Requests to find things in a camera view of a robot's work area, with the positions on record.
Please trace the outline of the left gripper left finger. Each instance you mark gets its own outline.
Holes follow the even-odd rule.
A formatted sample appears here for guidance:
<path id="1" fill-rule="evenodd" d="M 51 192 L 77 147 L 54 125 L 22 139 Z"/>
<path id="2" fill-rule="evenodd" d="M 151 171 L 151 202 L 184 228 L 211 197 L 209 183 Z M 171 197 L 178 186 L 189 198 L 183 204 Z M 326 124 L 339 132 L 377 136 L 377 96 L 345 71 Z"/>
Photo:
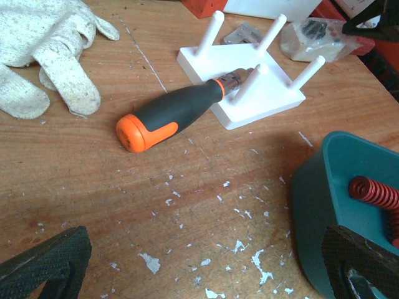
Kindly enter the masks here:
<path id="1" fill-rule="evenodd" d="M 1 298 L 77 298 L 92 252 L 86 227 L 71 227 L 1 263 Z"/>

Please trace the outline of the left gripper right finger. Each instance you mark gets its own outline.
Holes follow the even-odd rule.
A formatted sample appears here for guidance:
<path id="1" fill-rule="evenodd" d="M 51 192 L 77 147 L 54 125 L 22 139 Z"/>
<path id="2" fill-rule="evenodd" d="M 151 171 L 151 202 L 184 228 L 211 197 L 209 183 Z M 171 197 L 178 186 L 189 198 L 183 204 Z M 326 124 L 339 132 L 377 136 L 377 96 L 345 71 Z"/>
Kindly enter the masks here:
<path id="1" fill-rule="evenodd" d="M 335 298 L 398 298 L 398 255 L 354 231 L 329 226 L 322 256 Z"/>

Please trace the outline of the bagged white control box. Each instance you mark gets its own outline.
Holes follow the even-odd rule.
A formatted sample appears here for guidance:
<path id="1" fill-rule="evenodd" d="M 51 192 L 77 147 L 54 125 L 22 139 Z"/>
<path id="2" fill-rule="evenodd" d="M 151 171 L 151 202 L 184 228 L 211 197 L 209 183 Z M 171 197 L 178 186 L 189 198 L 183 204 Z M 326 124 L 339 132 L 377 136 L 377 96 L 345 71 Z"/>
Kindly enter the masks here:
<path id="1" fill-rule="evenodd" d="M 357 37 L 342 33 L 344 24 L 316 17 L 292 22 L 281 30 L 280 49 L 299 62 L 311 62 L 320 55 L 326 62 L 340 60 L 362 46 Z"/>

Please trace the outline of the orange black handled screwdriver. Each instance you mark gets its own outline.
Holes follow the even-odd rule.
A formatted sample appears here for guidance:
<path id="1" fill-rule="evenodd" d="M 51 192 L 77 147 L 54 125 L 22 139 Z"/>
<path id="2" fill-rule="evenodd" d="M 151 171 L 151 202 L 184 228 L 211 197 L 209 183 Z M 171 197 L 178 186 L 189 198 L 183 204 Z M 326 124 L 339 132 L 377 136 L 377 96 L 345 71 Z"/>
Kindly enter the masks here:
<path id="1" fill-rule="evenodd" d="M 236 69 L 199 85 L 161 95 L 122 117 L 116 125 L 126 150 L 143 152 L 185 130 L 213 104 L 238 90 L 253 68 Z"/>

